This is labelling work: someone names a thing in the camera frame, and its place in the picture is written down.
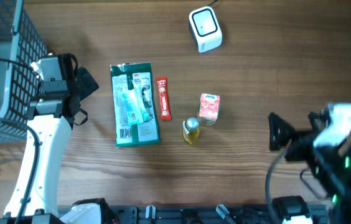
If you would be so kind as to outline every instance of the small glass bottle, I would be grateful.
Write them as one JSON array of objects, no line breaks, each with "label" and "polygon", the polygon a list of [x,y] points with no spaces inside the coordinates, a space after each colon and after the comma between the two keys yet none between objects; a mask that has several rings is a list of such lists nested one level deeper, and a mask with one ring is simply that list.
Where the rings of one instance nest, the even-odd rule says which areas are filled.
[{"label": "small glass bottle", "polygon": [[200,133],[199,121],[196,118],[189,118],[182,123],[182,137],[188,144],[195,144]]}]

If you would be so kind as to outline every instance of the gray basket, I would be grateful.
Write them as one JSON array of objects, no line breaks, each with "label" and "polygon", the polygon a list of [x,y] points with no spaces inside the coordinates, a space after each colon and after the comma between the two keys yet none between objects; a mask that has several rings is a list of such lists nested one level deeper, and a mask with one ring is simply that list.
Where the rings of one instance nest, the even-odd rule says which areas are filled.
[{"label": "gray basket", "polygon": [[[47,55],[47,48],[23,10],[23,0],[0,0],[0,58],[26,65]],[[27,69],[0,62],[0,118],[26,124],[25,107],[37,93],[37,78]],[[24,141],[27,131],[0,122],[0,142]]]}]

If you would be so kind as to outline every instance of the small carton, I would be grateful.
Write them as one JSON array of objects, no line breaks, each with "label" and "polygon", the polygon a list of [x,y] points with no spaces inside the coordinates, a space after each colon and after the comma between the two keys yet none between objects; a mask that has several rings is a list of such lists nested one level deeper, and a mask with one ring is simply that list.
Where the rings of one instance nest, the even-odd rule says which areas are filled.
[{"label": "small carton", "polygon": [[219,114],[220,96],[202,93],[197,115],[199,123],[206,126],[213,125]]}]

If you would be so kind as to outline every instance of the wooden table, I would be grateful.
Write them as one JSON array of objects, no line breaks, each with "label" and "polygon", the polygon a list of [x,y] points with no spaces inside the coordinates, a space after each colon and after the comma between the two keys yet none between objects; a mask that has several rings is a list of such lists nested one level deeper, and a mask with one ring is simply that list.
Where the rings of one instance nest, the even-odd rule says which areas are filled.
[{"label": "wooden table", "polygon": [[[264,176],[276,156],[268,150],[267,115],[275,111],[308,128],[310,111],[351,102],[351,1],[224,0],[215,6],[223,44],[199,54],[187,18],[205,3],[26,5],[45,43],[75,54],[100,85],[82,102],[89,121],[67,144],[59,205],[95,197],[110,205],[264,202]],[[168,77],[173,120],[159,120],[160,144],[117,148],[109,67],[146,61],[154,78]],[[222,112],[191,147],[182,121],[196,115],[201,93],[220,95]],[[154,99],[159,111],[156,88]],[[23,151],[23,142],[0,145],[0,217]],[[298,178],[303,168],[280,164],[273,196],[314,201]]]}]

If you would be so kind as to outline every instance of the barcode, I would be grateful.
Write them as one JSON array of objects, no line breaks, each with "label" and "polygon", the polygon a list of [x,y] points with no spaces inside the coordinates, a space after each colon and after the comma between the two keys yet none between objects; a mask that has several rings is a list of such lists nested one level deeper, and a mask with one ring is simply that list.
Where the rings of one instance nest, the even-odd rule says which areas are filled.
[{"label": "barcode", "polygon": [[133,121],[137,120],[136,113],[131,113],[131,119]]},{"label": "barcode", "polygon": [[131,138],[131,128],[120,129],[120,138]]}]

